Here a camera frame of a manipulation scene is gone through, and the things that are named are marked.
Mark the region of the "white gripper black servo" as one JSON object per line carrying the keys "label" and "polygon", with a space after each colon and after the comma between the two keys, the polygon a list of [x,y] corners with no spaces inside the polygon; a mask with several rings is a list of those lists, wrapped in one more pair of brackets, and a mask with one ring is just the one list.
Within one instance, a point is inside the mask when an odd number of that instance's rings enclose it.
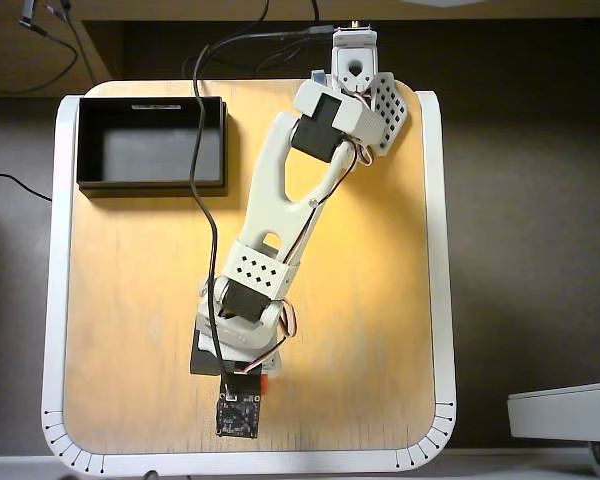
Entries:
{"label": "white gripper black servo", "polygon": [[[218,337],[221,355],[226,368],[240,373],[256,359],[262,362],[249,370],[255,374],[261,369],[263,375],[275,377],[282,371],[282,360],[278,350],[272,349],[283,338],[279,333],[281,319],[274,322],[258,322],[247,327],[241,318],[219,318]],[[218,376],[220,374],[216,351],[207,318],[197,318],[194,324],[189,371],[193,375]]]}

